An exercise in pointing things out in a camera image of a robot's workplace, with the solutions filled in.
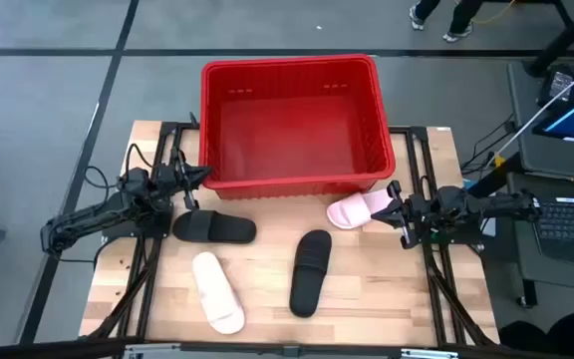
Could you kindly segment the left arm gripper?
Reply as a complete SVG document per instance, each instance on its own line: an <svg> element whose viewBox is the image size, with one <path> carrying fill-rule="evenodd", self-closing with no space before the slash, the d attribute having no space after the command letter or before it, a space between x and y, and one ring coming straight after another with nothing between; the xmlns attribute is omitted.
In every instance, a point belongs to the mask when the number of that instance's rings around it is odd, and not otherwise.
<svg viewBox="0 0 574 359"><path fill-rule="evenodd" d="M212 167L192 166L181 149L172 149L168 163L158 167L155 183L162 195L173 196L182 191L185 207L199 209L193 192L205 181L204 176L209 176L211 172Z"/></svg>

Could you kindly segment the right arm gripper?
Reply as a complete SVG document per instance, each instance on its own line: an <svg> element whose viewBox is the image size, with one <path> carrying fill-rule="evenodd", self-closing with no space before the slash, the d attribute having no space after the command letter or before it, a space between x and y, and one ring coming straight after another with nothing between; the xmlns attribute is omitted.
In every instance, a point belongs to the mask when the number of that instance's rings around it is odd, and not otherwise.
<svg viewBox="0 0 574 359"><path fill-rule="evenodd" d="M375 199L371 204L371 219L399 228L403 234L403 248L414 248L431 243L437 230L431 227L430 205L422 194L411 194L402 199L402 187L397 180L387 186L391 198Z"/></svg>

